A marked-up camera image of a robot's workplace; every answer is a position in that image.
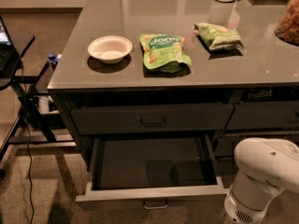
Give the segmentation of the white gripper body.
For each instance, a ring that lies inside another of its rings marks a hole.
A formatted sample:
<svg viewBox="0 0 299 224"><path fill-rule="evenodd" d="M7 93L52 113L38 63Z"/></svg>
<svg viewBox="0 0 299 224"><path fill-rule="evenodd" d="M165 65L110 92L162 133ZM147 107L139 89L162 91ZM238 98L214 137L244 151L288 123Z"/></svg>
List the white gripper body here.
<svg viewBox="0 0 299 224"><path fill-rule="evenodd" d="M256 211L240 203L231 190L224 200L225 215L233 224L261 224L267 209Z"/></svg>

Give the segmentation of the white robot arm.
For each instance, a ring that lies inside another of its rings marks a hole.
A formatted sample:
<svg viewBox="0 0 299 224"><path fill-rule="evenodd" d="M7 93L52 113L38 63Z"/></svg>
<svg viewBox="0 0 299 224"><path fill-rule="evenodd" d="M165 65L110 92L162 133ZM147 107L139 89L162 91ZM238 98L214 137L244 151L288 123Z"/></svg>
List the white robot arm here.
<svg viewBox="0 0 299 224"><path fill-rule="evenodd" d="M299 192L299 148L285 139L246 138L235 147L238 172L225 200L233 224L261 224L285 189Z"/></svg>

